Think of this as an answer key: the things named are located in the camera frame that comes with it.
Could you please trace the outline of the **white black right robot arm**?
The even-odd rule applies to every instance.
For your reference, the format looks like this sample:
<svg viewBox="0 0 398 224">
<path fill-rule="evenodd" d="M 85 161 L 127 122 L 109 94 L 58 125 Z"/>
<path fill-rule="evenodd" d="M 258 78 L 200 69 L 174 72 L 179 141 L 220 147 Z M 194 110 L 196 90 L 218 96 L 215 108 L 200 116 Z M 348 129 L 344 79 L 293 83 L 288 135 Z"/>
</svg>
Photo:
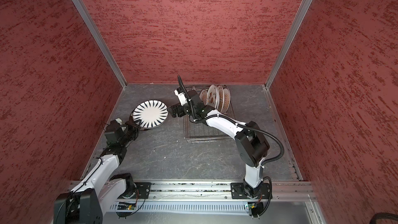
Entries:
<svg viewBox="0 0 398 224">
<path fill-rule="evenodd" d="M 173 118 L 185 115 L 192 118 L 197 124 L 204 124 L 215 128 L 231 137 L 237 147 L 240 158 L 246 164 L 246 173 L 243 180 L 245 195 L 256 199 L 263 185 L 263 161 L 269 150 L 269 143 L 263 133 L 253 121 L 249 123 L 234 120 L 212 106 L 204 105 L 201 101 L 197 105 L 194 99 L 185 104 L 177 103 L 167 108 Z"/>
</svg>

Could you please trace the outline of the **white plate blue ray pattern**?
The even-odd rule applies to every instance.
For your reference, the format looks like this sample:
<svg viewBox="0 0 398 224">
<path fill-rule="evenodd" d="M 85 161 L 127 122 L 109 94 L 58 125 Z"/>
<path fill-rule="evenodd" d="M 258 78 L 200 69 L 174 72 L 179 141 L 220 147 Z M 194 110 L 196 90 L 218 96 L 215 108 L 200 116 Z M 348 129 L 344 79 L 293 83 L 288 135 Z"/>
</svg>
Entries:
<svg viewBox="0 0 398 224">
<path fill-rule="evenodd" d="M 139 122 L 143 129 L 154 129 L 162 125 L 169 112 L 165 103 L 149 100 L 139 104 L 131 113 L 134 122 Z"/>
</svg>

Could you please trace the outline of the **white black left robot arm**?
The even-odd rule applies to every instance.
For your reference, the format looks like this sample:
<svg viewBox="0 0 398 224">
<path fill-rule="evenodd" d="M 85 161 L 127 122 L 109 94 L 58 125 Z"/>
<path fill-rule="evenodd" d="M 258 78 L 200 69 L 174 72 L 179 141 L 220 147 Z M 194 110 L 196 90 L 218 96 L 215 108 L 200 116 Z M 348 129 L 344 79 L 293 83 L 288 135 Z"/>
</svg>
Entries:
<svg viewBox="0 0 398 224">
<path fill-rule="evenodd" d="M 118 199 L 139 198 L 130 173 L 113 172 L 125 158 L 127 147 L 138 138 L 141 121 L 115 119 L 107 125 L 107 146 L 94 168 L 70 192 L 60 194 L 54 203 L 55 224 L 101 224 L 105 213 Z"/>
</svg>

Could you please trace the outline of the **brown striped rim plate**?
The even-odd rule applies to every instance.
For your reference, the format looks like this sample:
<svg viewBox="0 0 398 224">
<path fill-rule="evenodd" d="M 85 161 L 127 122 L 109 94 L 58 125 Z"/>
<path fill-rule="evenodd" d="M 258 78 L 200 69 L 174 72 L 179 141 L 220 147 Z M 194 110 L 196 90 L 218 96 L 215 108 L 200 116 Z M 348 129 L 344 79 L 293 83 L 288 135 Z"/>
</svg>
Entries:
<svg viewBox="0 0 398 224">
<path fill-rule="evenodd" d="M 133 121 L 141 121 L 141 128 L 153 129 L 162 125 L 168 116 L 166 109 L 137 107 L 131 114 Z"/>
</svg>

